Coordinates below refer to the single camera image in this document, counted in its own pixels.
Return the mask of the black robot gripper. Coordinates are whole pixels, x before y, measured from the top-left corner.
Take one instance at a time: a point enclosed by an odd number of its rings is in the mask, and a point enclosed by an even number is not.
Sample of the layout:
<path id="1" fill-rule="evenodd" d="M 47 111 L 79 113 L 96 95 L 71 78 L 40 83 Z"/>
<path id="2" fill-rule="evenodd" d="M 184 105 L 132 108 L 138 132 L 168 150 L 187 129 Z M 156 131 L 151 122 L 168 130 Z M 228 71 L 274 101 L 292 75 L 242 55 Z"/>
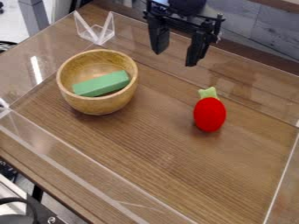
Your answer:
<path id="1" fill-rule="evenodd" d="M 208 0 L 143 0 L 151 47 L 160 54 L 170 45 L 170 28 L 196 31 L 187 49 L 186 66 L 194 67 L 206 56 L 211 43 L 220 41 L 224 15 L 208 6 Z"/>

